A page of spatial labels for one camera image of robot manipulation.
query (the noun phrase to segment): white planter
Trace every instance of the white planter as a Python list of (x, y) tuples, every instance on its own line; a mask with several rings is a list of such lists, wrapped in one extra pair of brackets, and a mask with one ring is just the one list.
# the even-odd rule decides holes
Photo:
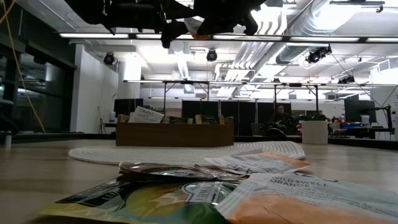
[(303, 121), (303, 144), (328, 144), (328, 123), (326, 121)]

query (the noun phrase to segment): person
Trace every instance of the person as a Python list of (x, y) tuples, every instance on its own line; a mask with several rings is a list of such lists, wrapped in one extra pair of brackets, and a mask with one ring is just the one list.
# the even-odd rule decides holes
[(275, 123), (275, 122), (287, 123), (289, 121), (293, 124), (295, 123), (294, 118), (290, 114), (285, 113), (285, 108), (282, 105), (279, 105), (277, 107), (276, 114), (274, 114), (273, 117), (271, 118), (271, 122), (272, 123)]

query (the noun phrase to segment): wooden planter box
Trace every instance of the wooden planter box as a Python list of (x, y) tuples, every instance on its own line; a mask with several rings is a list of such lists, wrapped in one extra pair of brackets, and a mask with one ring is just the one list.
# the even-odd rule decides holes
[(233, 146), (233, 120), (229, 124), (118, 123), (117, 146), (220, 147)]

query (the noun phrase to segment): round white rug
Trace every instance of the round white rug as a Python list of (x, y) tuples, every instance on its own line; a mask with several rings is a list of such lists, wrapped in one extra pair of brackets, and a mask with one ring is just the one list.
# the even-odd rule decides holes
[(120, 162), (158, 162), (164, 164), (207, 164), (203, 158), (230, 156), (250, 151), (274, 152), (295, 159), (305, 157), (294, 142), (250, 142), (216, 148), (90, 146), (72, 149), (74, 159), (100, 164)]

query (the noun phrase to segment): yellow cable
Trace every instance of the yellow cable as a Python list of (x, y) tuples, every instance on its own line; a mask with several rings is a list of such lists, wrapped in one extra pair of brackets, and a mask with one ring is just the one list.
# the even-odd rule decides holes
[(44, 127), (43, 127), (42, 121), (40, 120), (39, 116), (37, 116), (36, 110), (35, 110), (35, 108), (34, 108), (32, 102), (31, 102), (31, 100), (30, 100), (29, 94), (27, 93), (26, 86), (25, 86), (25, 80), (24, 80), (24, 77), (22, 76), (21, 68), (19, 67), (19, 63), (18, 63), (17, 54), (16, 54), (16, 52), (15, 52), (14, 41), (12, 40), (11, 28), (10, 28), (10, 23), (9, 23), (9, 21), (8, 21), (8, 16), (7, 16), (7, 15), (8, 15), (8, 12), (10, 11), (11, 7), (14, 5), (15, 1), (16, 1), (16, 0), (14, 0), (14, 1), (12, 2), (12, 4), (11, 4), (10, 8), (8, 9), (8, 11), (7, 11), (7, 9), (6, 9), (6, 4), (3, 2), (2, 6), (3, 6), (3, 8), (4, 8), (4, 13), (5, 13), (4, 17), (6, 18), (6, 22), (7, 22), (8, 34), (9, 34), (9, 36), (10, 36), (12, 52), (14, 53), (14, 58), (15, 58), (15, 62), (16, 62), (16, 64), (17, 64), (18, 74), (19, 74), (19, 77), (21, 78), (22, 85), (24, 86), (27, 100), (28, 100), (28, 102), (29, 102), (29, 104), (30, 104), (30, 107), (31, 107), (32, 110), (33, 110), (33, 113), (35, 114), (35, 116), (36, 116), (36, 118), (37, 118), (37, 121), (38, 121), (39, 124), (40, 124), (40, 127), (41, 127), (42, 130), (43, 130), (43, 133), (45, 133), (45, 129), (44, 129)]

